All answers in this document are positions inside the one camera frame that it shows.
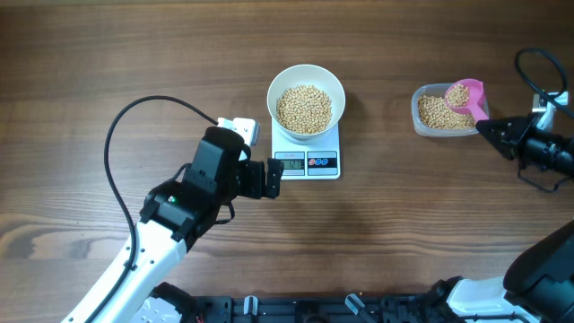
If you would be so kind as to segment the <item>pink plastic scoop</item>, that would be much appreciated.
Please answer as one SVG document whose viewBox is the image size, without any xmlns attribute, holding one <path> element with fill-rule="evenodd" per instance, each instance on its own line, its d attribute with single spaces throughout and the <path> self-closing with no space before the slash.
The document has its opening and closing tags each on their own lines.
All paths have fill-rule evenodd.
<svg viewBox="0 0 574 323">
<path fill-rule="evenodd" d="M 447 103 L 447 106 L 458 114 L 466 114 L 472 115 L 475 121 L 487 120 L 489 117 L 486 112 L 483 110 L 483 104 L 485 103 L 485 94 L 483 83 L 475 80 L 475 79 L 463 79 L 453 83 L 448 90 L 457 83 L 461 83 L 464 86 L 469 88 L 469 101 L 467 102 L 466 106 L 463 108 L 454 108 L 450 107 Z"/>
</svg>

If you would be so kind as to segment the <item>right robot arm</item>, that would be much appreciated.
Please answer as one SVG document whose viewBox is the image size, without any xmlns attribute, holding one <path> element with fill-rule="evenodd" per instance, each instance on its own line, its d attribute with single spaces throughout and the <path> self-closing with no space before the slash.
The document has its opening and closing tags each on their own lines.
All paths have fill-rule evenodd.
<svg viewBox="0 0 574 323">
<path fill-rule="evenodd" d="M 519 168 L 536 166 L 573 178 L 573 141 L 540 126 L 541 116 L 483 120 L 478 132 Z M 453 277 L 418 297 L 420 322 L 571 322 L 573 224 L 523 252 L 502 280 Z"/>
</svg>

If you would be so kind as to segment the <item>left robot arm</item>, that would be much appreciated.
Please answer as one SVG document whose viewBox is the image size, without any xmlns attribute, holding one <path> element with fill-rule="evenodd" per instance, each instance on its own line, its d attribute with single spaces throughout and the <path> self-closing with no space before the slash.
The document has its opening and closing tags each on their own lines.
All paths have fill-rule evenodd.
<svg viewBox="0 0 574 323">
<path fill-rule="evenodd" d="M 66 321 L 129 321 L 196 241 L 221 223 L 222 206 L 237 196 L 278 197 L 282 174 L 277 159 L 251 160 L 236 132 L 207 128 L 194 160 L 148 193 L 134 233 Z"/>
</svg>

